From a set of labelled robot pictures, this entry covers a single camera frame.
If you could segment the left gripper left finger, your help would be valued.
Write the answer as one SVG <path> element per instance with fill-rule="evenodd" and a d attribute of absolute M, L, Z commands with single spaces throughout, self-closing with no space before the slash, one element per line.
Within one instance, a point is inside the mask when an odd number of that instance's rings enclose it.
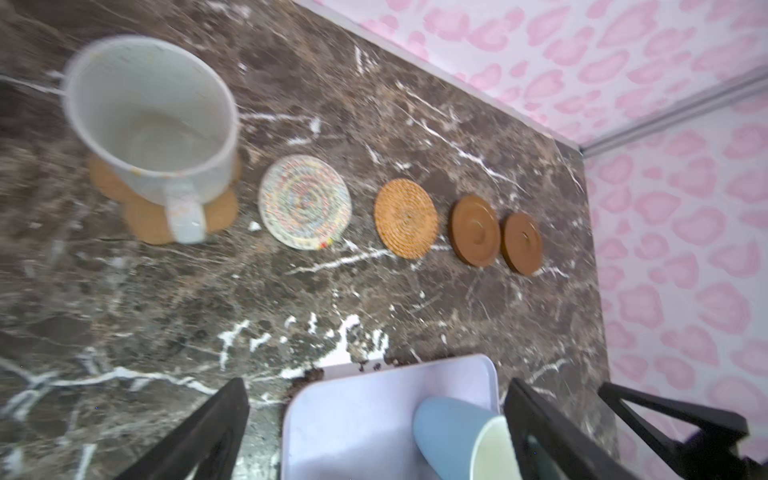
<path fill-rule="evenodd" d="M 233 378 L 120 479 L 229 479 L 248 421 L 244 381 Z"/>

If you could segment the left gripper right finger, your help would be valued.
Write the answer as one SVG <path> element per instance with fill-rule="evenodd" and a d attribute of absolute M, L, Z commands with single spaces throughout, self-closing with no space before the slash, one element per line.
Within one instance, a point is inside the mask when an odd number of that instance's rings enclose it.
<path fill-rule="evenodd" d="M 632 479 L 524 380 L 511 380 L 503 413 L 523 479 Z"/>

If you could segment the light blue mug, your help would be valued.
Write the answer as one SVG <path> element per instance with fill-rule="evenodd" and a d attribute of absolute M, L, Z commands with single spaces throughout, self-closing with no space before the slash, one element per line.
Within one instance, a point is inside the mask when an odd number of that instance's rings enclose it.
<path fill-rule="evenodd" d="M 516 479 L 522 475 L 504 416 L 468 402 L 430 397 L 416 409 L 415 442 L 441 479 Z"/>

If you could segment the brown wooden round coaster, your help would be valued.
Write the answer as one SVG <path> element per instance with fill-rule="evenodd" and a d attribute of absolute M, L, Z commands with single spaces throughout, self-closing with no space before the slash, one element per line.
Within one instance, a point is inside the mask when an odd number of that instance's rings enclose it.
<path fill-rule="evenodd" d="M 454 253 L 464 263 L 479 268 L 490 266 L 501 246 L 495 210 L 477 195 L 462 197 L 451 209 L 449 238 Z"/>

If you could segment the cork paw-shaped coaster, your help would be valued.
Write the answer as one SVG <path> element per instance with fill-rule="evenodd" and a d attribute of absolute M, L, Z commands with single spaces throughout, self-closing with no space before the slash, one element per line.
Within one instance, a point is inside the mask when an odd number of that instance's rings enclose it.
<path fill-rule="evenodd" d="M 150 245 L 177 243 L 163 206 L 136 194 L 97 155 L 88 155 L 87 166 L 91 184 L 106 198 L 121 206 L 121 216 L 127 229 L 139 241 Z M 241 179 L 241 174 L 242 162 L 240 156 L 236 155 L 230 186 L 215 200 L 203 206 L 207 234 L 222 231 L 234 223 L 238 212 L 234 186 Z"/>

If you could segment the white multicolour woven coaster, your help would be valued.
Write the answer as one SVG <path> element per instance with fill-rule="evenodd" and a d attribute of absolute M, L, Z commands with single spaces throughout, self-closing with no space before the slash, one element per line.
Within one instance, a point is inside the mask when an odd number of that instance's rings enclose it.
<path fill-rule="evenodd" d="M 264 226 L 297 250 L 320 250 L 338 242 L 352 214 L 343 178 L 327 163 L 295 154 L 273 162 L 258 192 Z"/>

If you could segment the rattan woven round coaster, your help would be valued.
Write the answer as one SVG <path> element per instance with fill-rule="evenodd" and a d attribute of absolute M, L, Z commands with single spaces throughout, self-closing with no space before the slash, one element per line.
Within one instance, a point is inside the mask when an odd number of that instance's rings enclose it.
<path fill-rule="evenodd" d="M 431 197 L 408 179 L 391 180 L 379 190 L 374 220 L 384 245 L 405 259 L 422 258 L 438 234 L 438 215 Z"/>

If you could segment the white speckled mug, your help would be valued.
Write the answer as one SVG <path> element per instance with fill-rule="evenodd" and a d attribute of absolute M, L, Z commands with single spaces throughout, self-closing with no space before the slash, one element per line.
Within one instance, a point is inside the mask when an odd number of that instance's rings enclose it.
<path fill-rule="evenodd" d="M 88 149 L 160 206 L 173 241 L 203 242 L 204 207 L 233 181 L 239 140 L 219 74 L 172 43 L 123 35 L 76 53 L 62 89 L 65 116 Z"/>

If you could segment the lavender plastic tray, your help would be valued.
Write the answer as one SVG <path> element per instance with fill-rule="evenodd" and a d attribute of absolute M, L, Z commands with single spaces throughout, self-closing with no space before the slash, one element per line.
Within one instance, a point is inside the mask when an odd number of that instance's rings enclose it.
<path fill-rule="evenodd" d="M 434 479 L 412 433 L 428 397 L 499 409 L 493 362 L 475 354 L 361 373 L 338 366 L 303 388 L 282 427 L 283 479 Z"/>

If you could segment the aluminium diagonal frame strut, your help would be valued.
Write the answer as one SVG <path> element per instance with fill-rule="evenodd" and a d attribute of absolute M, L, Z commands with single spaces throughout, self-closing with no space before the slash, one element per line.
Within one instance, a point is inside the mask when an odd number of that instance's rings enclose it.
<path fill-rule="evenodd" d="M 761 66 L 676 102 L 657 113 L 643 117 L 631 125 L 616 129 L 579 145 L 586 158 L 600 155 L 689 120 L 707 115 L 732 103 L 740 102 L 767 90 L 767 67 Z"/>

